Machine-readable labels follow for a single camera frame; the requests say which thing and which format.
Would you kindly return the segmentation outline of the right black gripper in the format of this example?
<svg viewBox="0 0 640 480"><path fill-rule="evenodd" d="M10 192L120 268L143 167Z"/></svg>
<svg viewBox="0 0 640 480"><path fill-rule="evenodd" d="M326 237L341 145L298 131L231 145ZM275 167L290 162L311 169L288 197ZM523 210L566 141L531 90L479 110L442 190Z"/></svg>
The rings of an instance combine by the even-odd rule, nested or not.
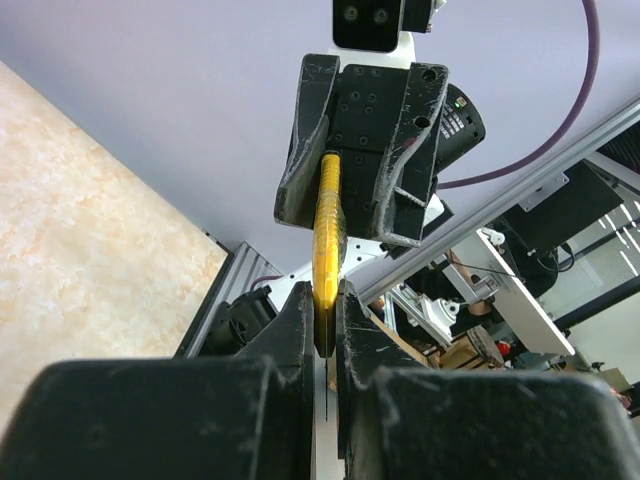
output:
<svg viewBox="0 0 640 480"><path fill-rule="evenodd" d="M329 108L340 67L335 55L304 56L289 152L277 188L274 219L311 226ZM348 65L336 90L327 146L341 155L341 203L350 237L407 248L422 241L449 69Z"/></svg>

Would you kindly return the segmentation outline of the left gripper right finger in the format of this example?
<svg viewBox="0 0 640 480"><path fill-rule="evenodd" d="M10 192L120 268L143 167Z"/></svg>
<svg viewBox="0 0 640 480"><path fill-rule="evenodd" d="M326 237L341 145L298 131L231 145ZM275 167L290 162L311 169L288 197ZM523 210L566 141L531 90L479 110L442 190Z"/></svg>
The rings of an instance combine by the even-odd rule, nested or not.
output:
<svg viewBox="0 0 640 480"><path fill-rule="evenodd" d="M350 479L635 479L639 441L579 374L433 370L336 300L338 454Z"/></svg>

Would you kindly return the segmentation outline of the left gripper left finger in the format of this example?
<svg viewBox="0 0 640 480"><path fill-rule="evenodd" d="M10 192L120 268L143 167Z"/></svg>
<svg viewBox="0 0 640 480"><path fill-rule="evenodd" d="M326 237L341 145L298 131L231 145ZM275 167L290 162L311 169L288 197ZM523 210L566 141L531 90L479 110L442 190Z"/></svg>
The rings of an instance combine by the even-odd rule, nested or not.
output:
<svg viewBox="0 0 640 480"><path fill-rule="evenodd" d="M313 319L299 282L233 356L48 366L2 438L2 477L313 478Z"/></svg>

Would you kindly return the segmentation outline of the yellow utility knife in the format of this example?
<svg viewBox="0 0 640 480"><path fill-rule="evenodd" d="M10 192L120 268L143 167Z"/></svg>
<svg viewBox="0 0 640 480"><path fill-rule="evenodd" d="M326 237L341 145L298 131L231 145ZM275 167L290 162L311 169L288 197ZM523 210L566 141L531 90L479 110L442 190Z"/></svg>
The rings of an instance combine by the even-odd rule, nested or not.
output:
<svg viewBox="0 0 640 480"><path fill-rule="evenodd" d="M327 152L320 165L312 249L314 341L319 356L325 359L335 348L336 300L345 245L341 157L337 152Z"/></svg>

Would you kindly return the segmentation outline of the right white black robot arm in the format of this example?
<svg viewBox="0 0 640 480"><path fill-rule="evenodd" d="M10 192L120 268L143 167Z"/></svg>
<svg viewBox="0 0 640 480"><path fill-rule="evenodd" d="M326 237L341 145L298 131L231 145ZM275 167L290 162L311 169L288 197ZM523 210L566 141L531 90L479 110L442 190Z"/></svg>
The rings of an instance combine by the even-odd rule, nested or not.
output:
<svg viewBox="0 0 640 480"><path fill-rule="evenodd" d="M347 236L378 242L393 258L419 247L433 229L426 215L439 173L486 136L448 76L437 64L342 66L336 55L306 55L275 221L312 228L321 158L336 153Z"/></svg>

